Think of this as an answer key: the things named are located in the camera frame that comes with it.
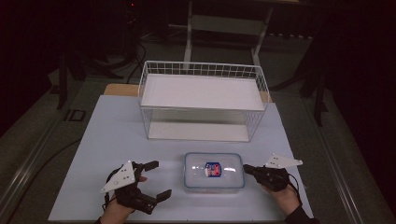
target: white tabletop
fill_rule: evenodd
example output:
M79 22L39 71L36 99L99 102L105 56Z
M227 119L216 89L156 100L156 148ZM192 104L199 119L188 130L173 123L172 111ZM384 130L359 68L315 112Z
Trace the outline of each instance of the white tabletop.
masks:
M159 161L160 167L143 173L143 193L155 197L167 189L170 199L159 203L152 215L136 211L133 222L264 222L284 215L274 200L251 175L235 194L186 193L183 189L183 158L188 152L238 153L244 164L263 166L272 153L293 158L275 104L269 104L249 143L148 140L137 98L101 96L81 140L64 184L49 216L50 221L94 221L103 214L100 189L108 175L126 161ZM312 217L298 169L288 172L299 181L305 212Z

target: hand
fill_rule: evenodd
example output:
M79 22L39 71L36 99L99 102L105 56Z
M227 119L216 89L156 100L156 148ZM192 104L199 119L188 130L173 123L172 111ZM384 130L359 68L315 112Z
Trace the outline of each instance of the hand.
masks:
M139 182L145 182L146 177L140 176ZM102 224L122 224L126 218L134 211L133 208L125 207L117 203L116 195L113 194L110 203L108 204L106 211L100 217Z
M277 205L279 205L280 209L282 209L286 216L290 215L298 206L300 206L296 191L291 185L288 185L285 189L278 192L271 191L265 186L262 187L275 198Z

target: colorful label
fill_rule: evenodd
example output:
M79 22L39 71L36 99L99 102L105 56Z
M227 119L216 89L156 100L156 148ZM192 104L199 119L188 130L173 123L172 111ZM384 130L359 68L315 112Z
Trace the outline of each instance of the colorful label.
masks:
M207 162L205 165L205 174L207 177L220 177L221 165L218 162Z

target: wire basket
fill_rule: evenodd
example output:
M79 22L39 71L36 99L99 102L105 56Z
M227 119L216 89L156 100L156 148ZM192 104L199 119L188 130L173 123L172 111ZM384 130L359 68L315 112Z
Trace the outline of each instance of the wire basket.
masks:
M138 102L148 138L248 142L271 97L259 66L147 61Z

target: clear plastic container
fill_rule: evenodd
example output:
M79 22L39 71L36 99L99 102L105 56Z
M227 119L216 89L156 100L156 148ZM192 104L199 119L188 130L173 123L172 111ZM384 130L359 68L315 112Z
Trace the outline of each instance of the clear plastic container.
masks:
M241 157L236 153L187 153L184 187L187 192L236 193L245 186Z

